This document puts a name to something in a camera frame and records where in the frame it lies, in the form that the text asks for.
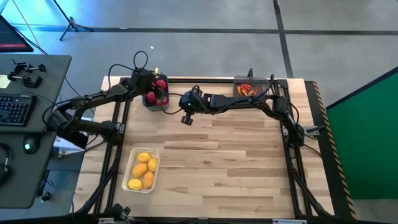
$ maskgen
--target white cable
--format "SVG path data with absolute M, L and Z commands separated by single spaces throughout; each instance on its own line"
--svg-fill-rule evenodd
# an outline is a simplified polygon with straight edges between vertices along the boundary
M 33 35 L 33 38 L 36 40 L 37 45 L 38 45 L 39 47 L 41 47 L 40 44 L 39 44 L 39 41 L 37 41 L 35 34 L 33 33 L 32 29 L 30 28 L 30 25 L 27 23 L 27 21 L 26 21 L 24 15 L 22 14 L 21 10 L 19 9 L 17 3 L 16 3 L 14 0 L 12 0 L 12 2 L 14 3 L 15 7 L 17 7 L 17 9 L 18 9 L 18 11 L 19 11 L 19 14 L 20 14 L 20 15 L 22 16 L 22 18 L 24 19 L 24 21 L 25 21 L 27 27 L 29 28 L 30 32 L 31 32 L 32 35 Z

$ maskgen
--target sticky note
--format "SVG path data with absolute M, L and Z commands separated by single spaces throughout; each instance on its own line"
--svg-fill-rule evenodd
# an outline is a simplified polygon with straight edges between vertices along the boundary
M 7 75 L 0 75 L 0 88 L 7 88 L 10 82 L 11 81 L 8 80 Z

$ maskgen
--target red fruit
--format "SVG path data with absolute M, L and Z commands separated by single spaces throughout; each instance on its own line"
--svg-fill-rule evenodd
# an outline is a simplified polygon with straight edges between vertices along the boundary
M 166 105 L 168 102 L 169 102 L 169 99 L 167 97 L 163 98 L 163 101 L 156 99 L 156 105 L 157 106 Z
M 161 87 L 163 91 L 167 91 L 167 82 L 165 80 L 156 80 L 156 85 Z
M 147 103 L 155 103 L 156 102 L 155 93 L 153 91 L 148 92 L 145 95 L 145 100 Z

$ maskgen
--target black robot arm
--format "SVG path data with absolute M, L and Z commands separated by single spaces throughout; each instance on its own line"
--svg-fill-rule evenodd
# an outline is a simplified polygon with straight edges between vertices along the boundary
M 272 108 L 266 103 L 272 100 Z M 289 142 L 294 145 L 304 145 L 304 130 L 291 117 L 287 98 L 276 95 L 259 96 L 239 96 L 227 97 L 216 94 L 203 94 L 199 86 L 194 86 L 186 92 L 180 99 L 179 106 L 186 112 L 181 122 L 191 125 L 193 120 L 191 116 L 195 113 L 218 114 L 228 110 L 257 108 L 262 110 L 267 116 L 279 120 L 289 132 Z
M 108 91 L 76 97 L 68 103 L 58 107 L 49 119 L 52 131 L 74 145 L 85 148 L 88 137 L 81 132 L 99 134 L 105 141 L 118 142 L 121 140 L 119 128 L 111 121 L 97 123 L 81 120 L 83 113 L 100 105 L 110 102 L 125 102 L 134 97 L 154 91 L 158 99 L 162 98 L 163 91 L 159 87 L 153 87 L 155 73 L 142 69 L 133 72 L 131 78 L 112 86 Z M 67 110 L 75 110 L 74 114 L 67 113 Z

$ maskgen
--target headphones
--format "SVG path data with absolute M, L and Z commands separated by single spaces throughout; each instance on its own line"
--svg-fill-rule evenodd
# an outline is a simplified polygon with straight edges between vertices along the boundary
M 7 166 L 8 160 L 10 159 L 10 148 L 6 144 L 0 143 L 0 149 L 6 153 L 6 162 L 0 164 L 0 184 L 2 184 L 10 173 L 10 169 Z

